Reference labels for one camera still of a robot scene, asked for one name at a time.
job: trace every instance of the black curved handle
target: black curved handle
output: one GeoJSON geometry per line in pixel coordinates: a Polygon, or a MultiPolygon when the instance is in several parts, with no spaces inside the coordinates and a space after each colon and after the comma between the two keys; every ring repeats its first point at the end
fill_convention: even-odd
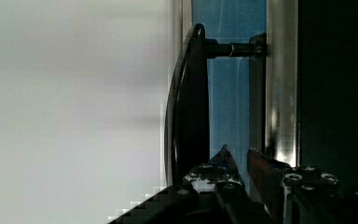
{"type": "Polygon", "coordinates": [[[168,185],[181,185],[191,168],[209,160],[208,74],[202,24],[188,32],[173,72],[164,145],[168,185]]]}

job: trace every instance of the white wall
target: white wall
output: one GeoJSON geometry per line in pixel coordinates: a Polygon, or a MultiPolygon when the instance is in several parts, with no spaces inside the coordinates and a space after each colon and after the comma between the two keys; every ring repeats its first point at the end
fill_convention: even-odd
{"type": "Polygon", "coordinates": [[[0,0],[0,223],[106,223],[165,186],[174,5],[0,0]]]}

